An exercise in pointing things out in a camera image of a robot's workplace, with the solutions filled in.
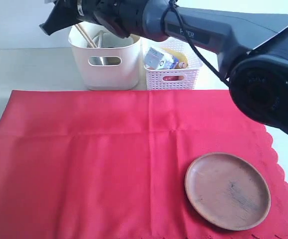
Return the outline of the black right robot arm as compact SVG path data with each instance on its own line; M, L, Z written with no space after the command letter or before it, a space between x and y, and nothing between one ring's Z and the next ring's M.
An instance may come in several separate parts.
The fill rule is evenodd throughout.
M288 134L288 14L185 8L174 0L56 0L40 28L51 35L81 22L118 37L174 37L217 55L215 75L249 118Z

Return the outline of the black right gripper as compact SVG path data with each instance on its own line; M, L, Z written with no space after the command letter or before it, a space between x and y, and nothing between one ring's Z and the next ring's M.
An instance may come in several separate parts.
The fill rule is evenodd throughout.
M99 0L55 0L49 17L39 27L45 34L51 35L82 22L99 24L94 16L99 2Z

